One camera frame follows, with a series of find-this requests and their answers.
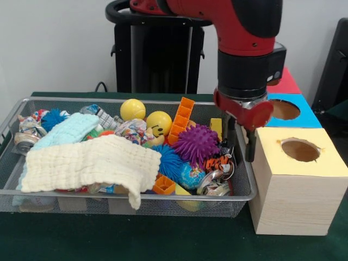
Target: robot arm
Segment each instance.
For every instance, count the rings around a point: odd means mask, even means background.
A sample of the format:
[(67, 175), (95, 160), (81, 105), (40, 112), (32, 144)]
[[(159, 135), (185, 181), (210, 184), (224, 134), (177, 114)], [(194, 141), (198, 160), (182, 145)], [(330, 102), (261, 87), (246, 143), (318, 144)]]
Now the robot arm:
[(247, 131), (246, 159), (253, 161), (254, 131), (269, 121), (273, 106), (267, 83), (282, 76), (286, 49), (275, 43), (282, 0), (157, 0), (170, 15), (214, 24), (219, 41), (215, 104)]

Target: light blue towel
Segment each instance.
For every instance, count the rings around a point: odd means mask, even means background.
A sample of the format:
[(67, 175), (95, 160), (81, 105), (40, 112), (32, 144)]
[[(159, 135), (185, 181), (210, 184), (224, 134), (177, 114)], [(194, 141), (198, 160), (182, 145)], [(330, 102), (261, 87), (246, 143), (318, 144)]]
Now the light blue towel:
[[(98, 123), (99, 117), (96, 115), (74, 113), (65, 121), (54, 126), (31, 150), (37, 151), (50, 146), (80, 142), (91, 130), (97, 127)], [(26, 174), (27, 164), (24, 164), (23, 172), (18, 180), (17, 190), (22, 189), (22, 180)], [(13, 206), (20, 206), (23, 200), (23, 197), (15, 196), (13, 198)]]

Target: blue box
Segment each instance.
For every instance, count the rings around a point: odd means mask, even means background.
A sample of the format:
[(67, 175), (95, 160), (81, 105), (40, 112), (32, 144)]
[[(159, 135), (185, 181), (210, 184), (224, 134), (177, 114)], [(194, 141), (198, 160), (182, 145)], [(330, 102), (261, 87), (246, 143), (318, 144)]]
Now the blue box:
[(322, 128), (301, 94), (268, 94), (268, 100), (273, 101), (278, 118), (273, 116), (266, 127)]

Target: stuffed tiger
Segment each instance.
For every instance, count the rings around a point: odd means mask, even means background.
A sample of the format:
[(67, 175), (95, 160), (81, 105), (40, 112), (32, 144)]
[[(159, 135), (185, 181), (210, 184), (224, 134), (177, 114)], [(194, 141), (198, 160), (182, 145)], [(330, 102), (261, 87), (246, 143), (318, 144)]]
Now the stuffed tiger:
[(221, 170), (224, 173), (232, 173), (233, 162), (232, 159), (227, 156), (221, 156), (220, 158), (211, 158), (204, 161), (204, 168), (206, 173), (210, 173), (214, 170)]

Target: orange toy block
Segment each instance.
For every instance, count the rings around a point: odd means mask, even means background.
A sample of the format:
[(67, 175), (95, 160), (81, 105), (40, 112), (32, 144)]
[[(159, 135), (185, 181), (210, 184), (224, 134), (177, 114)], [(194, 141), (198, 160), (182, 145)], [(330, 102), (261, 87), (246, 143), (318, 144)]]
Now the orange toy block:
[(175, 192), (176, 184), (166, 176), (160, 175), (156, 180), (152, 190), (157, 194), (171, 195)]
[(179, 139), (179, 133), (185, 131), (190, 120), (195, 101), (182, 97), (179, 108), (168, 135), (168, 143), (173, 145)]

